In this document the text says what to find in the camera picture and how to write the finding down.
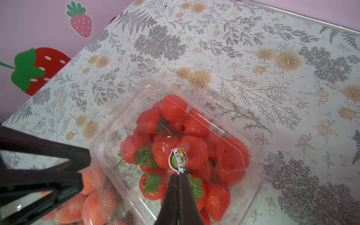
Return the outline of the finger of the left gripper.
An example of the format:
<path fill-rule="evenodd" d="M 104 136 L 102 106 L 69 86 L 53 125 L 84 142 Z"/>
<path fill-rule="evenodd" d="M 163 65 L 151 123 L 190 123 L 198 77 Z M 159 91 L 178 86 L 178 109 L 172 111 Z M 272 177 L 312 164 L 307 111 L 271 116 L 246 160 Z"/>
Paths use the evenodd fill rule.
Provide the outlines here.
<path fill-rule="evenodd" d="M 1 150 L 67 159 L 50 170 L 77 172 L 91 164 L 88 149 L 41 139 L 5 126 L 1 126 Z"/>
<path fill-rule="evenodd" d="M 1 171 L 1 207 L 30 194 L 46 192 L 21 210 L 1 219 L 2 225 L 31 225 L 83 189 L 79 172 L 51 170 Z"/>

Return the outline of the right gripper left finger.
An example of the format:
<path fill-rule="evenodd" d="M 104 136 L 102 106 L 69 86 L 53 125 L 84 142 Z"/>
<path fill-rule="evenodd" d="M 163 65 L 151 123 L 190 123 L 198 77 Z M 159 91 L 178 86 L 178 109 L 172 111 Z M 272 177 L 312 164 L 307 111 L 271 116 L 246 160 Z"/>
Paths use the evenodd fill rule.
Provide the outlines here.
<path fill-rule="evenodd" d="M 177 225 L 179 220 L 179 176 L 171 175 L 160 213 L 154 225 Z"/>

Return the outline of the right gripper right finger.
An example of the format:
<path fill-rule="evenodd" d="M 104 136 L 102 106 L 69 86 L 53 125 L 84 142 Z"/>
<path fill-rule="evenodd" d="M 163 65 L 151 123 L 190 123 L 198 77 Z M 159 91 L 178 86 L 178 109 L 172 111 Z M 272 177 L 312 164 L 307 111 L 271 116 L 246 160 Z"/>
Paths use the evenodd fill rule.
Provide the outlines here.
<path fill-rule="evenodd" d="M 179 224 L 203 225 L 203 219 L 197 208 L 190 182 L 186 174 L 179 175 Z"/>

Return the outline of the round fruit label sticker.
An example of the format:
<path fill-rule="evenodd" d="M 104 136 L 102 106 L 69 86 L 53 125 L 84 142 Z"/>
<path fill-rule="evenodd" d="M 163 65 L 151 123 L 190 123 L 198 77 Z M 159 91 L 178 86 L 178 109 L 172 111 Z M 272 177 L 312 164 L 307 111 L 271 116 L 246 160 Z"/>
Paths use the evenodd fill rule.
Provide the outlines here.
<path fill-rule="evenodd" d="M 187 168 L 188 164 L 188 157 L 181 148 L 172 149 L 172 152 L 168 159 L 169 167 L 172 171 L 176 172 L 177 174 L 184 173 Z"/>

